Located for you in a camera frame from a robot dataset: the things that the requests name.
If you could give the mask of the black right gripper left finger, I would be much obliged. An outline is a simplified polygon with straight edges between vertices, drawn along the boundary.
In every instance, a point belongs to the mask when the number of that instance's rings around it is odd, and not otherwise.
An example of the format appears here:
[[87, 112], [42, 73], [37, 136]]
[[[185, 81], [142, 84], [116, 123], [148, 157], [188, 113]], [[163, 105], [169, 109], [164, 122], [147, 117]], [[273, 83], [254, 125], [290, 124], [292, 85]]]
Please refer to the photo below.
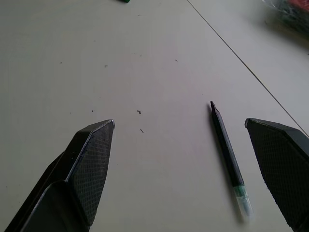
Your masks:
[[105, 185], [113, 120], [75, 133], [4, 232], [89, 232]]

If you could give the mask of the black uncapped pen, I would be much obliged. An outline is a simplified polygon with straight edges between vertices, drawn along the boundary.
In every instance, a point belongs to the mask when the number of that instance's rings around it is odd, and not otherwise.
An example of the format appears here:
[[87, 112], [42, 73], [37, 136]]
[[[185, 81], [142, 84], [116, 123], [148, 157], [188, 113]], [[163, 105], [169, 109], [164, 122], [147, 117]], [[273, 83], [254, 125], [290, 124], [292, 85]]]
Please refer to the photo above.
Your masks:
[[211, 117], [218, 137], [226, 170], [231, 181], [241, 216], [244, 221], [253, 218], [253, 208], [249, 200], [246, 185], [240, 172], [234, 150], [227, 134], [224, 121], [213, 101], [211, 104]]

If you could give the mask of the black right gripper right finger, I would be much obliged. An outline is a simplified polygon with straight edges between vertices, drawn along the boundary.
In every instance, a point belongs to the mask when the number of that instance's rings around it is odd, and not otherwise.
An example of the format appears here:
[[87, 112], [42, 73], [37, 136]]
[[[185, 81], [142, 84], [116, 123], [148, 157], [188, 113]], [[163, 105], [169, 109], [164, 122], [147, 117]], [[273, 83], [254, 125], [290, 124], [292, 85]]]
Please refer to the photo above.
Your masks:
[[309, 138], [280, 123], [247, 118], [263, 180], [293, 232], [309, 232]]

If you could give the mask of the clear bag with colourful items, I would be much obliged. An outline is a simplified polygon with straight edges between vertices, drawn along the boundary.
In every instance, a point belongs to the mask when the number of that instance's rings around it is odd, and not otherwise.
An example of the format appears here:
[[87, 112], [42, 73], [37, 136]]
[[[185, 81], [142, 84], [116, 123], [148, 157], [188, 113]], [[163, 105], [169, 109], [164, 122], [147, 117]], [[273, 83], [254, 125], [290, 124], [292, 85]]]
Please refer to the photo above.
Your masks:
[[261, 0], [265, 23], [276, 34], [309, 50], [309, 0]]

